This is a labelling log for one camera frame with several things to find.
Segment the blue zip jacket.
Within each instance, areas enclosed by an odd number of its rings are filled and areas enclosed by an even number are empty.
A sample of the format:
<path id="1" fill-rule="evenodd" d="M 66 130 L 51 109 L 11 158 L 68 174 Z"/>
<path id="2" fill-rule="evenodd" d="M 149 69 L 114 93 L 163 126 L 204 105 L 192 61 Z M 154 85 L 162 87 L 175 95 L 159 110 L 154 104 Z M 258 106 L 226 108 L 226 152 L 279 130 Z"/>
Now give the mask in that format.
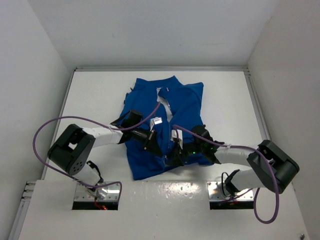
<path id="1" fill-rule="evenodd" d="M 171 140 L 172 126 L 178 125 L 190 131 L 203 124 L 203 90 L 203 83 L 183 85 L 175 76 L 154 81 L 136 79 L 133 89 L 125 96 L 121 114 L 135 110 L 147 117 L 155 110 L 157 102 L 161 102 L 155 115 L 162 119 L 162 123 L 155 129 L 162 156 L 144 150 L 139 141 L 131 139 L 125 142 L 127 160 L 134 180 L 143 180 L 173 169 L 168 164 L 169 154 L 174 148 Z"/>

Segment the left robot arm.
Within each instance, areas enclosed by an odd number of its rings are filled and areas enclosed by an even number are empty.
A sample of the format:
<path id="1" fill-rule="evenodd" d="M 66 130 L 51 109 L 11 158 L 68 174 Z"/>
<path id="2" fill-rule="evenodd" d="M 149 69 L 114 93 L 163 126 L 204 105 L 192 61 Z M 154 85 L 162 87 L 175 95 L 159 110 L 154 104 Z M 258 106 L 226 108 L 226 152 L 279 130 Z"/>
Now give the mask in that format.
<path id="1" fill-rule="evenodd" d="M 163 122 L 162 118 L 151 118 L 148 129 L 136 126 L 142 119 L 142 113 L 130 110 L 107 128 L 81 128 L 76 124 L 70 124 L 49 149 L 47 157 L 65 173 L 91 185 L 92 187 L 87 189 L 95 195 L 97 187 L 102 185 L 104 180 L 99 170 L 88 162 L 93 148 L 136 140 L 142 143 L 145 151 L 162 156 L 156 132 L 156 125 Z"/>

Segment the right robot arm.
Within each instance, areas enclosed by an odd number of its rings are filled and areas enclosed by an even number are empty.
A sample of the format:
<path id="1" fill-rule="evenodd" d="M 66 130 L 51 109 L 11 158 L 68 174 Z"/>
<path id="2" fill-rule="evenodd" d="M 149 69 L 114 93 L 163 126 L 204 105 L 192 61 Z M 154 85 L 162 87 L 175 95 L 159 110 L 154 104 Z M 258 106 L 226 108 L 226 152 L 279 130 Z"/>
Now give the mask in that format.
<path id="1" fill-rule="evenodd" d="M 192 130 L 173 125 L 172 150 L 167 154 L 168 166 L 235 164 L 248 166 L 236 169 L 221 184 L 231 196 L 249 188 L 266 188 L 282 194 L 300 171 L 299 165 L 271 140 L 263 140 L 257 147 L 231 145 L 213 140 L 205 125 Z"/>

